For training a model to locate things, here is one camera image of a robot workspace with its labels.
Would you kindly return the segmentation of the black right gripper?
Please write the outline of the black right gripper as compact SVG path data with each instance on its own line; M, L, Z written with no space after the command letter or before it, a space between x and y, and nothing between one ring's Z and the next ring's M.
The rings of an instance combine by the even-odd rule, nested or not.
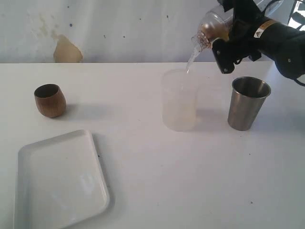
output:
M218 68L222 74L230 74L243 58L248 57L254 62L262 57L254 44L254 30L263 19L264 11L253 0L217 0L217 2L224 11L234 10L229 42L219 38L212 44Z

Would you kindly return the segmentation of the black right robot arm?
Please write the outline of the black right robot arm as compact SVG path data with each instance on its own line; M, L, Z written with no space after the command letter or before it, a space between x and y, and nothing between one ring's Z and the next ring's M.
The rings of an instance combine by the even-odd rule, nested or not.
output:
M248 57L256 61L262 55L275 62L280 74L297 81L305 73L305 33L269 18L280 0L221 0L225 12L233 15L228 40L212 44L213 54L223 74Z

